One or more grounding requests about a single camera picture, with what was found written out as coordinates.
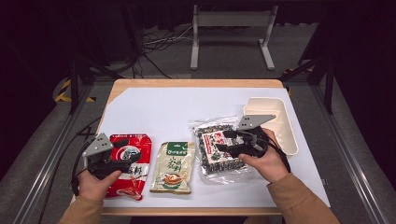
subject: seaweed package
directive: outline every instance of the seaweed package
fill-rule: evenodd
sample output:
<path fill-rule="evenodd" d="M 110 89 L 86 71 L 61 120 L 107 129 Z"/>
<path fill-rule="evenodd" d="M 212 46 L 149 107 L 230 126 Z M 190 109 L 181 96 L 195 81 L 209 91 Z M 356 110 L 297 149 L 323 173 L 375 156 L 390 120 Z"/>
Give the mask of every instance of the seaweed package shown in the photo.
<path fill-rule="evenodd" d="M 190 194 L 191 172 L 194 162 L 193 142 L 163 143 L 155 163 L 150 192 Z"/>
<path fill-rule="evenodd" d="M 252 177 L 250 167 L 216 147 L 216 144 L 234 146 L 243 143 L 241 138 L 229 139 L 223 135 L 223 131 L 235 130 L 237 121 L 238 117 L 233 116 L 196 120 L 190 124 L 199 152 L 200 177 L 206 184 L 247 182 Z"/>

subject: hand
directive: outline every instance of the hand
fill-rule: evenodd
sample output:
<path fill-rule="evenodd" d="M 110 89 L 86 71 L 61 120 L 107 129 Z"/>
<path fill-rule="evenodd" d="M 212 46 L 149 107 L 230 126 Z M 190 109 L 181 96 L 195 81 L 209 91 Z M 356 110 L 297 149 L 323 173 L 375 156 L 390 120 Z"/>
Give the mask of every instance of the hand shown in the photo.
<path fill-rule="evenodd" d="M 268 137 L 275 141 L 273 143 L 274 145 L 280 147 L 279 143 L 276 141 L 273 131 L 268 129 L 262 130 L 268 135 Z M 251 157 L 246 154 L 240 154 L 238 158 L 247 165 L 256 168 L 260 175 L 262 175 L 262 177 L 264 177 L 264 179 L 268 180 L 270 183 L 276 182 L 289 173 L 280 159 L 279 154 L 277 154 L 277 152 L 270 146 L 268 146 L 267 152 L 261 158 Z"/>
<path fill-rule="evenodd" d="M 88 170 L 79 175 L 79 196 L 101 202 L 107 194 L 107 189 L 121 175 L 121 171 L 115 171 L 105 179 L 100 180 L 91 175 Z"/>

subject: red snack package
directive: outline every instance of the red snack package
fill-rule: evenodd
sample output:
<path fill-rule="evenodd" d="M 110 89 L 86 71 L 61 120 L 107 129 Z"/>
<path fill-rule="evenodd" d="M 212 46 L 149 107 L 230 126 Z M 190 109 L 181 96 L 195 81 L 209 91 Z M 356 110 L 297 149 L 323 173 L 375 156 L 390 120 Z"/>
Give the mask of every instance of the red snack package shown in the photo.
<path fill-rule="evenodd" d="M 113 147 L 111 160 L 127 160 L 131 155 L 139 151 L 142 156 L 139 161 L 131 164 L 128 173 L 123 173 L 108 188 L 106 197 L 128 196 L 129 198 L 140 201 L 143 199 L 142 191 L 149 173 L 151 140 L 146 134 L 113 134 L 109 139 L 114 143 L 125 138 L 128 139 L 128 144 L 125 147 Z"/>

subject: beige sleeve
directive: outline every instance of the beige sleeve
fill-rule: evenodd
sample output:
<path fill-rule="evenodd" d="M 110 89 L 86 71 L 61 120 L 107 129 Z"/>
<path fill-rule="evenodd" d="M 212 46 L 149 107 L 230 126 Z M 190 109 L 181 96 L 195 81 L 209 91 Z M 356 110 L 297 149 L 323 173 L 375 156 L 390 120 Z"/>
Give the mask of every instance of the beige sleeve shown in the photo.
<path fill-rule="evenodd" d="M 103 210 L 103 202 L 77 196 L 76 200 L 64 212 L 60 224 L 97 224 Z"/>
<path fill-rule="evenodd" d="M 288 224 L 339 223 L 330 208 L 292 173 L 268 189 Z"/>

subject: green and beige package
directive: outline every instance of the green and beige package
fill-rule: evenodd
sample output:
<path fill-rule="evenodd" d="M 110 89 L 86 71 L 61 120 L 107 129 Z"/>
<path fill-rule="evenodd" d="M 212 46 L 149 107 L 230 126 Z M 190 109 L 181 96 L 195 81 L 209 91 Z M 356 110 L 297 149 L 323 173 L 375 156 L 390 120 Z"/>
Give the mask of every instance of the green and beige package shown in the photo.
<path fill-rule="evenodd" d="M 150 192 L 190 194 L 189 182 L 194 163 L 193 142 L 167 142 L 161 145 L 155 163 Z"/>

